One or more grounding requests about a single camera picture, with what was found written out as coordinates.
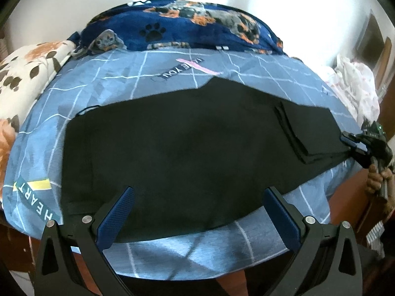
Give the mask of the person right hand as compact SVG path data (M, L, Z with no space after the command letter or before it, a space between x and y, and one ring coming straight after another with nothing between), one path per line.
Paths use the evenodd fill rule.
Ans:
M388 185L388 196L394 196L394 173L389 168L378 172L378 168L374 164L371 164L368 169L366 191L370 194L375 194L380 191L384 181Z

